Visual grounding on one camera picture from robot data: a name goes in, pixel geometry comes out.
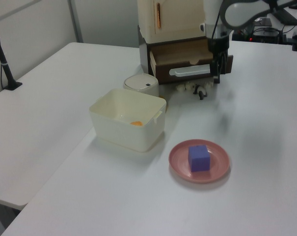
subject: blue cube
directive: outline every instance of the blue cube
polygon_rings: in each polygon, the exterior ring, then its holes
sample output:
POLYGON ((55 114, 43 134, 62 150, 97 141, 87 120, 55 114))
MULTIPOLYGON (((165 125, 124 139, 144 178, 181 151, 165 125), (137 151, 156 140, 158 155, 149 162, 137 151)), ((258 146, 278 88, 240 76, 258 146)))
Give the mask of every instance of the blue cube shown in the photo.
POLYGON ((211 165, 211 157, 206 145, 189 147, 189 166, 191 172, 208 171, 211 165))

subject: white bin lid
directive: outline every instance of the white bin lid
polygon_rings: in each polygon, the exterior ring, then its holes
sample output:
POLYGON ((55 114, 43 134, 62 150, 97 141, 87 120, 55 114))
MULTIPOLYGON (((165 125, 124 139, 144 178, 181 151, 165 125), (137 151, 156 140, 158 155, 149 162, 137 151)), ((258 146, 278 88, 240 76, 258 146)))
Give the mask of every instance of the white bin lid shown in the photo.
POLYGON ((141 90, 158 84, 158 80, 149 74, 139 74, 127 78, 124 84, 131 89, 141 90))

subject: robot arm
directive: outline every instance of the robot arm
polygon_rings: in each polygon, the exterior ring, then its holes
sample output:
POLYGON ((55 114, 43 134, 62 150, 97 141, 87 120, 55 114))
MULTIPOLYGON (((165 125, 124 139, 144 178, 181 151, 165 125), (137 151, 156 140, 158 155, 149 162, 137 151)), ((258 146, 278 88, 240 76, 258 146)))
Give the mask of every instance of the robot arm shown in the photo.
POLYGON ((222 23, 229 29, 245 28, 259 16, 297 4, 297 0, 224 0, 219 12, 222 23))
POLYGON ((211 74, 220 83, 228 57, 231 30, 243 29, 259 16, 296 4, 297 0, 204 0, 205 35, 213 53, 211 74))

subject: pink plate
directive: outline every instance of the pink plate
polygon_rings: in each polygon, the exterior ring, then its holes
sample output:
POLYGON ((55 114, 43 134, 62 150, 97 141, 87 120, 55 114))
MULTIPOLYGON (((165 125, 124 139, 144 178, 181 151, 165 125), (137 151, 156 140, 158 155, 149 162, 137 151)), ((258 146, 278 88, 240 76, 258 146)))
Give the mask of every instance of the pink plate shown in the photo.
POLYGON ((223 177, 229 170, 230 161, 226 151, 207 140, 193 139, 176 145, 169 154, 169 164, 180 177, 196 183, 213 182, 223 177), (209 171, 191 172, 188 161, 189 147, 206 145, 211 157, 209 171))

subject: drawer handle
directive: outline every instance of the drawer handle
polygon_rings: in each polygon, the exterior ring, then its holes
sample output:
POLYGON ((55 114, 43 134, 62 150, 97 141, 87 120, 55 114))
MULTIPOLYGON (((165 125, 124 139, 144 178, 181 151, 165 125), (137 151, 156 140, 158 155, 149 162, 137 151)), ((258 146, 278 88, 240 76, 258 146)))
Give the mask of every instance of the drawer handle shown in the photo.
POLYGON ((211 72, 211 69, 209 64, 205 64, 205 65, 194 65, 190 67, 174 68, 169 70, 169 75, 184 77, 189 75, 210 74, 210 72, 211 72))

